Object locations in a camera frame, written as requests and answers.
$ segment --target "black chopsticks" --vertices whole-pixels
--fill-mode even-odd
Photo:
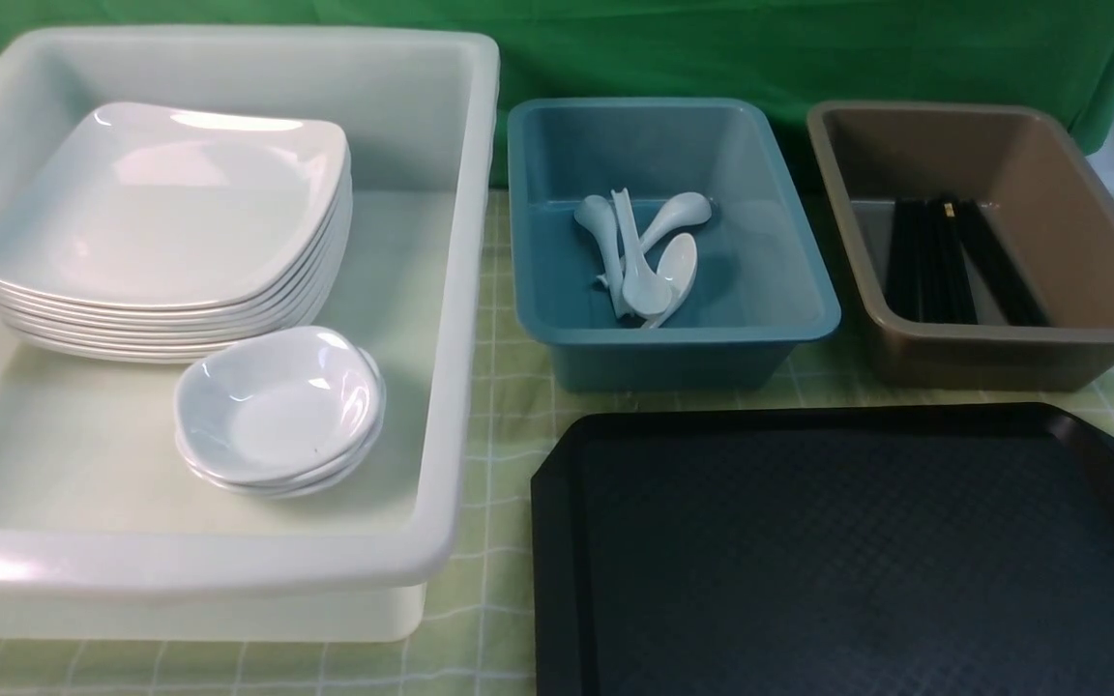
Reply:
[[[883,295],[898,316],[976,325],[967,256],[1013,326],[1051,326],[976,202],[898,199]]]

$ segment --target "tan plastic bin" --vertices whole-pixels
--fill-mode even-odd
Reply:
[[[1114,200],[1054,119],[1015,106],[830,101],[808,127],[886,382],[1075,391],[1114,365]],[[1052,326],[1008,326],[971,264],[978,325],[889,310],[893,199],[942,194],[983,206]]]

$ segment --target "stack of bowls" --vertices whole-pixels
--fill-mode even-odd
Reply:
[[[174,415],[174,443],[199,479],[232,493],[295,498],[363,462],[384,427],[384,380],[335,331],[299,326],[192,364]]]
[[[0,318],[53,351],[190,363],[313,322],[350,215],[334,124],[102,106],[0,213]]]

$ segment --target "green backdrop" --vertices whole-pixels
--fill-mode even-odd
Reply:
[[[1038,107],[1095,150],[1114,115],[1114,0],[0,0],[0,51],[43,26],[324,23],[486,33],[505,111],[536,97],[717,96],[762,107],[803,188],[828,98]]]

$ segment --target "serving tray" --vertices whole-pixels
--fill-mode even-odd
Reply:
[[[1114,693],[1114,440],[1043,404],[575,423],[540,695]]]

